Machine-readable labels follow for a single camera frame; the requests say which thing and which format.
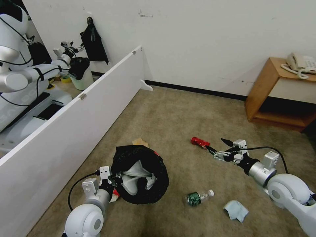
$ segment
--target black baseboard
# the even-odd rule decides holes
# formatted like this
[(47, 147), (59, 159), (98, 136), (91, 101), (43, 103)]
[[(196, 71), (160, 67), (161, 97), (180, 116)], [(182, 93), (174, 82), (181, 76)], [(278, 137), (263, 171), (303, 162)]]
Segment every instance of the black baseboard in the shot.
[[(92, 72), (92, 75), (94, 75), (94, 76), (102, 76), (103, 74), (104, 73), (102, 73), (102, 72), (95, 72), (95, 71)], [(236, 95), (236, 94), (230, 94), (230, 93), (225, 93), (225, 92), (209, 91), (209, 90), (205, 90), (205, 89), (179, 86), (179, 85), (168, 84), (168, 83), (163, 83), (163, 82), (155, 82), (155, 81), (149, 81), (149, 80), (145, 80), (145, 82), (148, 85), (152, 85), (152, 86), (160, 86), (160, 87), (167, 87), (167, 88), (172, 88), (172, 89), (177, 89), (177, 90), (182, 90), (182, 91), (190, 91), (190, 92), (195, 92), (195, 93), (200, 93), (200, 94), (215, 95), (215, 96), (225, 97), (225, 98), (229, 98), (229, 99), (237, 99), (237, 100), (242, 100), (242, 101), (246, 101), (246, 99), (247, 99), (247, 96), (244, 96), (244, 95)]]
[(92, 71), (92, 75), (93, 76), (103, 76), (104, 73), (103, 72), (94, 72), (94, 71)]

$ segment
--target telephone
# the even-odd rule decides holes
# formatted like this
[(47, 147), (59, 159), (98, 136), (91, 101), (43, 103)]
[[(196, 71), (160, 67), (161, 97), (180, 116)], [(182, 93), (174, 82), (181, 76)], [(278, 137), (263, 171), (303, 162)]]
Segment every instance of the telephone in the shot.
[(287, 57), (286, 62), (287, 64), (282, 64), (281, 68), (297, 74), (300, 79), (308, 79), (308, 76), (302, 74), (302, 72), (316, 74), (316, 61), (313, 57), (302, 56), (299, 53), (291, 53)]

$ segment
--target trash bin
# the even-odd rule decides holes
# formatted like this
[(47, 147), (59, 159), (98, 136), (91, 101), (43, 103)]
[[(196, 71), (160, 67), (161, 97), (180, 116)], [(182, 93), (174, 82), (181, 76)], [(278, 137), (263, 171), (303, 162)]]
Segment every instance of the trash bin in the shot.
[(85, 90), (93, 83), (93, 77), (88, 58), (77, 57), (71, 60), (69, 76), (78, 90)]

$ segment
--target carpet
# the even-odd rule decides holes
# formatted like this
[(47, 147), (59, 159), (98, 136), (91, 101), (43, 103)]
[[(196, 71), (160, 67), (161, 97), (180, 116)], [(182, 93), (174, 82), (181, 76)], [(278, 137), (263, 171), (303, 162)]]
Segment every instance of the carpet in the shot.
[[(283, 153), (289, 172), (316, 191), (316, 155), (306, 135), (249, 123), (243, 101), (154, 87), (153, 92), (136, 94), (28, 236), (61, 236), (70, 213), (67, 196), (72, 184), (100, 166), (111, 165), (115, 147), (130, 145), (139, 137), (163, 158), (169, 188), (155, 204), (134, 205), (123, 199), (111, 203), (101, 236), (306, 236), (297, 220), (276, 207), (241, 168), (214, 160), (190, 143), (193, 136), (209, 141), (217, 150), (228, 148), (221, 137), (245, 139), (248, 147), (273, 146)], [(249, 153), (261, 160), (268, 151)], [(284, 173), (281, 160), (276, 168)], [(195, 208), (183, 204), (184, 195), (208, 189), (215, 196), (207, 202)], [(230, 220), (223, 211), (230, 200), (238, 200), (249, 210), (243, 224)], [(72, 206), (83, 202), (81, 185), (77, 185)]]

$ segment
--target bottle cap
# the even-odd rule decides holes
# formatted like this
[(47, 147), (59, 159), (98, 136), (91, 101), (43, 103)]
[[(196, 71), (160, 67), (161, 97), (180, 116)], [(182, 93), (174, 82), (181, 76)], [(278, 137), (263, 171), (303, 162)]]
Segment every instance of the bottle cap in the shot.
[(214, 196), (214, 191), (212, 189), (210, 189), (208, 193), (211, 195), (211, 197)]

